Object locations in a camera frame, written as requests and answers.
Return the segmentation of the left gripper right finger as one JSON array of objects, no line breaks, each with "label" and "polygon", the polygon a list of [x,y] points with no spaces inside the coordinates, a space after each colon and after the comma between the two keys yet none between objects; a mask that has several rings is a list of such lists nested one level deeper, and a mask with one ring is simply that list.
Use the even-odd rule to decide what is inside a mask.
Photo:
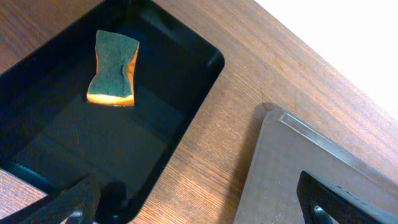
[{"label": "left gripper right finger", "polygon": [[303,170],[296,189],[306,224],[397,223],[397,216]]}]

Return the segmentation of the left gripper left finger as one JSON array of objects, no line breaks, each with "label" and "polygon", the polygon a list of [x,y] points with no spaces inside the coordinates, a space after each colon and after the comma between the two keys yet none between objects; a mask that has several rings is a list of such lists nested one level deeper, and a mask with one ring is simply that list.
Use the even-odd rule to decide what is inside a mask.
[{"label": "left gripper left finger", "polygon": [[2,218],[1,224],[93,223],[100,196],[97,179],[88,174],[67,188]]}]

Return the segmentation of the green orange sponge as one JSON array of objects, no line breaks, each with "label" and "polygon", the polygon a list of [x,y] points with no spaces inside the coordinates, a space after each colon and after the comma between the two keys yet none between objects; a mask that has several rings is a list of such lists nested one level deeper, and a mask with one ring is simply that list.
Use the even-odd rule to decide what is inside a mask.
[{"label": "green orange sponge", "polygon": [[96,32],[96,74],[86,93],[90,103],[135,105],[134,72],[139,45],[139,41],[126,35],[105,30]]}]

